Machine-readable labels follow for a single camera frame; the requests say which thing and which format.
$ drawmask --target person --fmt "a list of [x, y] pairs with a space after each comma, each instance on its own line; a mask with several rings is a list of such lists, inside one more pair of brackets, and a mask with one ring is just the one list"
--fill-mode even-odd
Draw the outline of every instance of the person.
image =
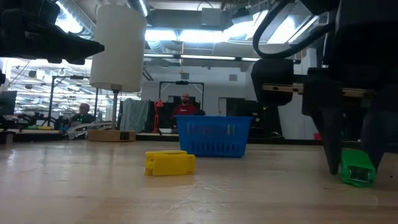
[[189, 98], [188, 93], [184, 93], [181, 96], [181, 104], [178, 105], [172, 115], [170, 116], [171, 119], [174, 119], [175, 115], [193, 115], [198, 111], [196, 107], [191, 104], [191, 100]]
[[88, 112], [90, 106], [87, 103], [82, 103], [79, 106], [79, 113], [70, 118], [70, 127], [78, 126], [79, 124], [89, 124], [95, 121], [95, 117]]

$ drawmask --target table surface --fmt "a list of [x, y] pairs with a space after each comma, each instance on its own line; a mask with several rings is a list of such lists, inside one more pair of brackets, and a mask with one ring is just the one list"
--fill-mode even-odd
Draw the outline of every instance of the table surface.
[[197, 158], [195, 175], [145, 177], [144, 152], [177, 142], [0, 146], [0, 223], [397, 223], [397, 156], [372, 189], [328, 173], [318, 146], [248, 145]]

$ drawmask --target white cylinder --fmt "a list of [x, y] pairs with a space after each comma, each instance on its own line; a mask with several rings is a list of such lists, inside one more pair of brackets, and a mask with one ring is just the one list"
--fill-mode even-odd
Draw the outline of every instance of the white cylinder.
[[105, 90], [141, 90], [146, 20], [133, 9], [107, 5], [98, 10], [95, 41], [105, 51], [93, 56], [90, 85]]

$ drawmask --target blue basket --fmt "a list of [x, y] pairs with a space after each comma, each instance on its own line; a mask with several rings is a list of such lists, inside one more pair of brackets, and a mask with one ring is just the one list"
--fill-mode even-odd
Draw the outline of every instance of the blue basket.
[[252, 117], [175, 116], [181, 150], [196, 156], [242, 157]]

